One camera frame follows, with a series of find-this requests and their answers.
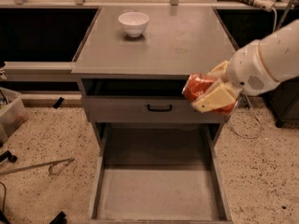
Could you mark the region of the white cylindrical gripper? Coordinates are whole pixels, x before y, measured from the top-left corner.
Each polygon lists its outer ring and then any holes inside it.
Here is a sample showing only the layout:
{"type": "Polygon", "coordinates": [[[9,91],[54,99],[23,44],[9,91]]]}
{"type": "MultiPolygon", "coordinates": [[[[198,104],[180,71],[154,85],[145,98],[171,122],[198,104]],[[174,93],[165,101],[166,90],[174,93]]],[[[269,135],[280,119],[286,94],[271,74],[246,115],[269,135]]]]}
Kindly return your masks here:
{"type": "Polygon", "coordinates": [[[237,104],[241,90],[246,95],[258,96],[279,85],[263,61],[260,40],[239,49],[229,62],[219,63],[208,74],[224,82],[228,79],[232,84],[221,82],[213,85],[193,101],[192,107],[201,113],[230,113],[237,104]]]}

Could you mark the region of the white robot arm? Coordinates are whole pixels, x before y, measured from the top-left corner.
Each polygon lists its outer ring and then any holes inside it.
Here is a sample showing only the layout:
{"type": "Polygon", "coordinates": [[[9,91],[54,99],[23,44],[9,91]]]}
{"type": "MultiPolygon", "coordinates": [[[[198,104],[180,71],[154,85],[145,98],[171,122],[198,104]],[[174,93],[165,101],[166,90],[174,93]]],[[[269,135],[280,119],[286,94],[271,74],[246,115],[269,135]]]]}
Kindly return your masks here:
{"type": "Polygon", "coordinates": [[[257,96],[299,76],[299,20],[254,40],[207,74],[192,74],[183,95],[204,112],[230,113],[240,95],[257,96]]]}

